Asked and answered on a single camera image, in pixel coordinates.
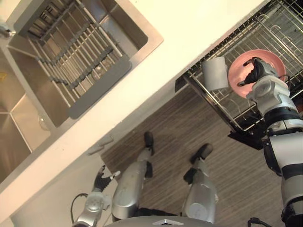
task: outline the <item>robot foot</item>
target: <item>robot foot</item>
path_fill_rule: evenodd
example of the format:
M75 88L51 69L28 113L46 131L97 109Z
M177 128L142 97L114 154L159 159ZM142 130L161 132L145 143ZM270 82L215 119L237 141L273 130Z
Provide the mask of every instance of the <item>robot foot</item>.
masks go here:
M200 149L190 158L190 163L194 164L197 158L202 158L203 160L213 151L213 146L209 143L204 144Z
M154 148L153 148L153 136L150 131L146 131L144 133L144 141L145 141L145 147L151 149L151 155L155 153Z

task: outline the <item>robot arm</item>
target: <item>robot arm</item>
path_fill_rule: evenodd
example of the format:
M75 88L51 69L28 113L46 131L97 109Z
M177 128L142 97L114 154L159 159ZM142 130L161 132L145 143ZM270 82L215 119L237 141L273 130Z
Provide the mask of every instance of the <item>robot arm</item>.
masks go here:
M252 58L254 69L238 86L256 82L247 99L257 103L267 125L264 156L268 167L282 176L282 220L302 226L303 219L303 120L289 97L288 86L260 58Z
M100 168L94 182L93 190L87 196L84 210L75 223L73 223L73 227L96 227L97 222L101 218L102 210L106 210L110 205L111 199L102 192L120 172L118 171L109 177L103 178L104 169L105 166Z

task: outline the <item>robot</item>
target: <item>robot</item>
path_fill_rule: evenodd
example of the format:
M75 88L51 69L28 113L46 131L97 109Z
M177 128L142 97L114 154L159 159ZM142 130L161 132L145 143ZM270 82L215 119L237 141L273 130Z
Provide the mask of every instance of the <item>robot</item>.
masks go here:
M285 82L279 79L274 68L260 58L254 57L244 63L254 69L238 86L254 83L247 99L255 101L267 125L264 156L268 167L282 176L282 221L286 227L303 226L303 120L290 99ZM210 144L203 145L190 159L193 164L184 175L191 184L181 216L161 210L139 208L139 198L145 178L152 177L150 158L154 154L151 133L144 135L145 148L123 173L112 200L113 224L109 227L149 227L155 225L184 225L187 227L213 227L216 189L208 177L204 163L211 153ZM85 209L73 227L95 227L109 199L103 195L104 188L117 173L102 178L98 173L93 191L87 197ZM257 218L248 221L269 226Z

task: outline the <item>pink plate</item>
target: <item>pink plate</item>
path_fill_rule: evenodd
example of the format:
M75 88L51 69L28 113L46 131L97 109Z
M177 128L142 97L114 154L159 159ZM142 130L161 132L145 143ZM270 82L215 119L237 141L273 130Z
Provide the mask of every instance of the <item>pink plate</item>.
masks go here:
M259 57L266 61L268 64L270 64L273 68L277 70L279 76L284 76L286 74L285 66L282 60L270 51L252 50L241 54L232 63L228 71L228 81L234 92L243 98L246 98L246 95L251 91L251 88L254 84L247 84L242 87L237 86L237 84L243 81L250 73L250 71L253 70L254 66L252 64L249 64L245 67L243 66L243 64L252 57Z

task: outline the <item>sink basin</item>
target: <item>sink basin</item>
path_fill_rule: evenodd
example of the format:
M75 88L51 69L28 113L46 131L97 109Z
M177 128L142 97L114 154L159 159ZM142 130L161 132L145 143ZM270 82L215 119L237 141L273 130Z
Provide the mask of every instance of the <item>sink basin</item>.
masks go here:
M0 49L0 183L49 136Z
M25 0L22 0L18 7L22 7L24 1ZM58 2L61 1L62 0L53 0L52 2L58 5ZM52 49L52 53L55 56L65 47L64 45L67 43L66 40L69 41L74 36L68 31L64 23L57 23L57 30L51 30L49 28L50 25L43 26L39 15L41 16L41 10L49 4L49 1L42 1L39 4L35 0L32 0L32 2L35 2L35 4L28 4L24 10L24 12L28 13L23 13L17 17L14 11L8 19L8 24L14 24L17 35L7 41L8 51L5 51L5 53L9 62L14 65L13 69L16 76L20 80L28 97L45 119L48 128L53 131L65 123L63 126L65 131L77 120L69 117L70 106L67 105L67 103L72 103L72 99L76 99L76 97L74 94L69 94L68 96L64 91L64 89L66 90L64 85L56 85L49 80L47 73L41 68L35 58L37 53L31 47L27 38L41 40L41 37L43 37L46 43L40 41L42 48L46 52ZM62 2L66 7L70 5L72 5L71 7L75 7L76 5L75 1L64 0ZM163 41L160 34L127 0L83 0L82 3L122 52L123 56L129 59L131 70ZM79 27L85 26L85 20L81 20L82 13L79 9L75 8L75 10L71 10L70 12L71 14L66 14L62 18L64 18L64 22L68 24L71 30L79 30L72 17L78 21ZM75 71L79 71L79 65L75 64L73 67ZM114 83L109 85L109 88L105 89L105 91L99 95L100 97L95 98L95 100L101 98L113 84ZM90 90L90 88L93 87L86 79L84 79L82 85L86 90ZM63 95L66 96L66 100L58 93L57 87L63 92ZM79 86L75 88L74 93L78 93L79 96L83 95Z

